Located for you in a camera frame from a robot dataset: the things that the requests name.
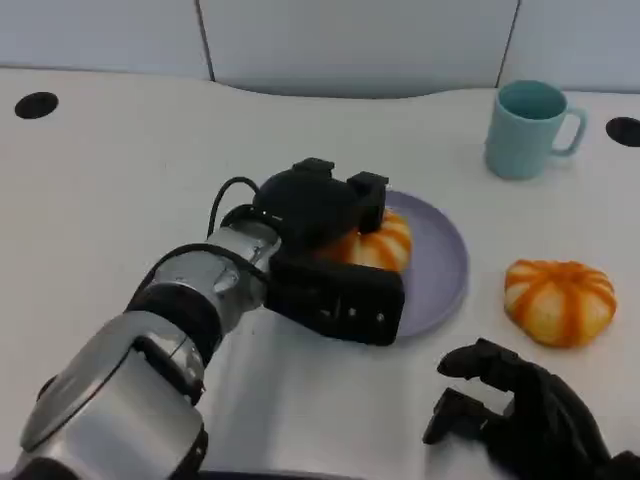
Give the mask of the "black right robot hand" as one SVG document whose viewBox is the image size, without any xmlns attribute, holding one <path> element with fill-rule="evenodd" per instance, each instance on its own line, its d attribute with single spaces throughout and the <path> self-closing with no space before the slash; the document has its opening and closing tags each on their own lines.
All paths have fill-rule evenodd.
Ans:
<svg viewBox="0 0 640 480">
<path fill-rule="evenodd" d="M 636 479 L 639 457 L 611 455 L 589 408 L 559 376 L 480 338 L 447 353 L 440 374 L 514 395 L 496 414 L 452 388 L 436 403 L 423 435 L 435 445 L 449 434 L 477 441 L 490 460 L 518 479 Z"/>
</svg>

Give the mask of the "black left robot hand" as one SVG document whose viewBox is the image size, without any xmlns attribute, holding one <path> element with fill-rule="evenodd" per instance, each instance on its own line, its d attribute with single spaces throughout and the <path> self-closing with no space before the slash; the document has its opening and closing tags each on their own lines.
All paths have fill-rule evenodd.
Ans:
<svg viewBox="0 0 640 480">
<path fill-rule="evenodd" d="M 340 181 L 334 167 L 307 158 L 270 177 L 254 196 L 252 206 L 273 222 L 286 249 L 315 251 L 350 232 L 381 226 L 389 179 L 362 171 Z"/>
</svg>

